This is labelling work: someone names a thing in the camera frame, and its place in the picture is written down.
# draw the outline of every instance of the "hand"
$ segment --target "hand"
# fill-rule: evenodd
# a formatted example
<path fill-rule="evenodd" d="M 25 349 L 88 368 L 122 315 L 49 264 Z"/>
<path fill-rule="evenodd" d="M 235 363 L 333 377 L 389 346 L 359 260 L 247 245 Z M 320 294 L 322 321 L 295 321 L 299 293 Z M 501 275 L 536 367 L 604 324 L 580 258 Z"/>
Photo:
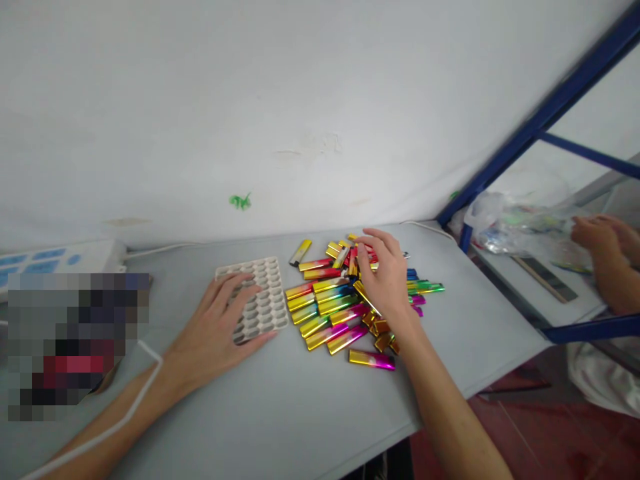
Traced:
<path fill-rule="evenodd" d="M 271 331 L 240 346 L 231 338 L 243 308 L 262 288 L 254 285 L 243 289 L 227 306 L 229 298 L 236 287 L 252 277 L 231 274 L 212 281 L 187 326 L 164 355 L 160 375 L 164 373 L 181 397 L 234 368 L 276 336 Z"/>
<path fill-rule="evenodd" d="M 410 338 L 418 330 L 422 332 L 420 318 L 409 304 L 407 261 L 398 240 L 381 230 L 364 229 L 363 232 L 370 237 L 360 237 L 355 242 L 358 244 L 362 284 L 371 302 L 399 339 Z M 369 266 L 369 256 L 363 244 L 375 250 L 379 263 L 376 273 Z"/>
<path fill-rule="evenodd" d="M 573 221 L 575 225 L 571 230 L 571 240 L 589 250 L 590 253 L 620 252 L 618 238 L 610 226 L 584 217 L 574 217 Z"/>
<path fill-rule="evenodd" d="M 610 226 L 618 237 L 620 250 L 633 266 L 640 266 L 640 233 L 622 220 L 609 215 L 598 215 L 595 220 Z"/>

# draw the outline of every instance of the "pile of lighters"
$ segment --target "pile of lighters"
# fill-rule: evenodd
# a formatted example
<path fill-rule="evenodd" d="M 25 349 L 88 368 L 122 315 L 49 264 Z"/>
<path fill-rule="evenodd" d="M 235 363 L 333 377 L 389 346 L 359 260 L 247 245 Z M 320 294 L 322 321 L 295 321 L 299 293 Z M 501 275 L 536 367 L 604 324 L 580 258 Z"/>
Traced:
<path fill-rule="evenodd" d="M 396 355 L 400 345 L 387 322 L 371 303 L 360 278 L 357 248 L 352 243 L 356 235 L 347 241 L 330 242 L 325 252 L 327 258 L 301 263 L 311 246 L 304 240 L 289 264 L 297 267 L 309 281 L 286 290 L 287 306 L 294 325 L 300 325 L 300 334 L 309 351 L 327 344 L 334 355 L 369 332 L 375 337 L 374 346 L 379 353 L 349 350 L 349 361 L 369 367 L 395 370 L 395 359 L 385 354 L 387 349 Z M 365 246 L 372 270 L 378 268 L 375 251 Z M 412 308 L 422 317 L 420 305 L 424 305 L 426 293 L 444 291 L 441 283 L 419 280 L 414 269 L 407 269 L 407 295 Z M 350 327 L 347 322 L 360 318 L 360 324 Z"/>

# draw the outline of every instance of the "table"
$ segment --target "table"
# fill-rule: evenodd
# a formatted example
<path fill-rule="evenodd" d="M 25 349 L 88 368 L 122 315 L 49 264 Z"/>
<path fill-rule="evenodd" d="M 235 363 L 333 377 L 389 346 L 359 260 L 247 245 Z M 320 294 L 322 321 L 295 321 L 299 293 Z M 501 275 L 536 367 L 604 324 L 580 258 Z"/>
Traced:
<path fill-rule="evenodd" d="M 578 294 L 578 298 L 568 303 L 562 303 L 512 258 L 506 255 L 494 255 L 476 246 L 473 246 L 473 251 L 507 285 L 513 294 L 552 327 L 564 327 L 586 322 L 607 309 L 607 305 L 598 295 L 590 277 L 563 270 L 544 259 L 537 259 Z"/>
<path fill-rule="evenodd" d="M 450 239 L 416 225 L 381 228 L 410 252 L 409 266 L 421 278 L 446 286 L 427 296 L 422 323 L 465 397 L 549 346 Z M 303 283 L 288 265 L 303 238 L 313 240 L 305 256 L 313 260 L 324 257 L 329 241 L 358 231 L 214 243 L 130 261 L 129 271 L 155 278 L 144 340 L 164 352 L 217 267 L 275 255 L 290 288 Z M 371 337 L 354 347 L 372 350 Z M 339 479 L 421 428 L 401 361 L 388 372 L 349 364 L 346 356 L 332 357 L 325 348 L 308 352 L 298 328 L 288 326 L 160 418 L 112 478 Z M 151 363 L 134 348 L 108 390 L 86 397 L 64 421 L 0 423 L 0 476 L 14 478 L 44 463 Z"/>

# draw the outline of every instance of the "green stain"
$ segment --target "green stain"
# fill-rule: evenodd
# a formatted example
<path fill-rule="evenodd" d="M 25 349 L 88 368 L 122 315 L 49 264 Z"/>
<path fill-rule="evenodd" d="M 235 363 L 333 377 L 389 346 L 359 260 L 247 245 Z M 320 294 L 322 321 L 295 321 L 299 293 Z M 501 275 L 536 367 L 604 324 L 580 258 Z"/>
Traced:
<path fill-rule="evenodd" d="M 238 195 L 232 195 L 229 197 L 229 203 L 232 204 L 236 210 L 245 211 L 248 208 L 251 208 L 251 200 L 249 200 L 251 192 L 247 194 L 246 197 L 242 198 Z"/>

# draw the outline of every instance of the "white cloth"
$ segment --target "white cloth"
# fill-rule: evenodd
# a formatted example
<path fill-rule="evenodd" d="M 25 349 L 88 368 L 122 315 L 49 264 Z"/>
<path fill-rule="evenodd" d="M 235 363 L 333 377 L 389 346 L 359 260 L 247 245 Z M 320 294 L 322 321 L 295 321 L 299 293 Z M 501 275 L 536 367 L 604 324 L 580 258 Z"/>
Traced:
<path fill-rule="evenodd" d="M 611 342 L 640 359 L 640 337 Z M 588 343 L 568 344 L 567 363 L 569 378 L 588 401 L 640 419 L 640 379 Z"/>

